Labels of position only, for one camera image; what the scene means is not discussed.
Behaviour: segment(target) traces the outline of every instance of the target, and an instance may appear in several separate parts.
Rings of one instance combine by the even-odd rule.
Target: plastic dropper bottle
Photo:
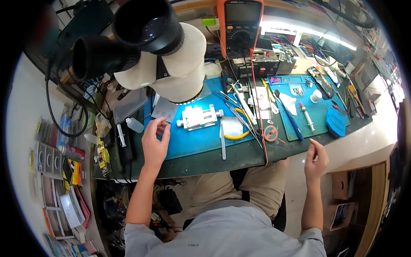
[[[126,123],[127,127],[129,127],[137,133],[141,133],[144,130],[144,125],[134,118],[127,118]]]
[[[95,135],[87,133],[87,134],[84,134],[84,137],[87,142],[97,145],[97,137]]]

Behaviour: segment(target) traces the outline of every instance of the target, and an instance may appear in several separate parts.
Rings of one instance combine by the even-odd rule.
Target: workbench
[[[299,64],[299,70],[302,71],[302,66]],[[341,95],[344,95],[344,90],[348,84],[348,79],[344,79],[341,83],[340,88],[338,91]],[[262,81],[260,79],[256,79],[257,86],[263,86]],[[365,118],[361,120],[360,118],[355,116],[355,112],[353,118],[350,118],[350,125],[346,127],[346,135],[364,127],[365,125],[372,122],[372,117],[369,112],[369,107],[365,102],[365,96],[359,90],[358,94],[360,95],[361,99],[363,100],[364,108],[369,115],[369,118]],[[143,111],[138,112],[133,117],[143,123]],[[283,122],[281,120],[281,116],[274,115],[272,119],[274,122],[274,126],[277,127],[278,130],[278,137],[284,140],[287,143],[286,148],[289,151],[284,151],[279,148],[272,148],[267,146],[267,155],[269,162],[276,162],[278,160],[285,159],[289,156],[293,156],[302,152],[307,151],[310,141],[308,138],[305,138],[304,141],[288,141],[286,137],[286,132],[284,129]],[[267,120],[263,119],[263,127],[268,126]],[[144,156],[143,156],[143,148],[141,145],[141,138],[143,134],[134,134],[134,148],[137,155],[137,158],[131,162],[131,165],[124,164],[122,173],[119,173],[116,161],[111,161],[111,168],[112,173],[109,174],[110,179],[138,179],[141,168],[144,164]],[[317,140],[319,143],[326,145],[336,138],[329,132],[323,133],[320,135],[313,136],[313,139]],[[110,156],[114,156],[113,150],[109,150]],[[177,177],[185,177],[185,176],[195,176],[207,173],[214,173],[219,171],[226,171],[226,170],[235,170],[253,166],[259,166],[265,164],[265,158],[263,150],[260,148],[259,144],[256,140],[250,140],[243,143],[235,144],[232,146],[226,147],[226,160],[221,158],[221,149],[215,149],[203,153],[198,153],[195,155],[184,156],[176,159],[166,160],[164,161],[158,178],[177,178]],[[98,167],[94,169],[94,176],[95,178],[105,179],[103,177],[101,170]]]

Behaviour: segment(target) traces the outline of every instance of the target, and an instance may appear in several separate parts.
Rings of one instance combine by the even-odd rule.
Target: cardboard box
[[[328,228],[330,231],[334,231],[348,226],[355,206],[355,202],[327,206],[324,213],[324,227]]]
[[[333,172],[331,176],[333,198],[348,200],[348,172]]]

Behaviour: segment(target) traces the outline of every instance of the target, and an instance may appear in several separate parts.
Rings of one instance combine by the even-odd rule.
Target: fluorescent light
[[[335,38],[335,37],[330,36],[330,35],[324,35],[324,33],[321,33],[319,31],[312,30],[312,29],[309,29],[309,28],[304,28],[304,27],[294,26],[294,25],[284,24],[284,23],[267,22],[267,21],[260,22],[260,26],[262,27],[261,30],[265,31],[265,32],[295,35],[296,33],[294,31],[298,31],[298,32],[304,32],[304,33],[316,35],[316,36],[323,37],[323,38],[326,38],[328,40],[331,40],[333,42],[336,42],[338,44],[341,44],[341,45],[343,45],[347,48],[350,48],[353,51],[357,51],[356,46],[352,46],[352,45],[350,45],[350,44],[348,44],[344,41],[339,40],[338,38]],[[277,30],[276,28],[289,29],[293,32],[291,33],[290,31]]]

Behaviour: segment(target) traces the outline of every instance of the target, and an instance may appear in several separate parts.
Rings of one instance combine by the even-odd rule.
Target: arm
[[[126,214],[126,224],[150,225],[151,205],[154,181],[166,158],[170,140],[171,125],[165,117],[152,120],[145,129],[141,142],[143,144],[144,165],[139,180],[131,196]]]
[[[320,177],[328,165],[328,157],[324,147],[314,139],[310,139],[305,161],[305,177],[307,196],[301,218],[301,234],[307,229],[316,227],[323,230],[323,203],[321,201]]]

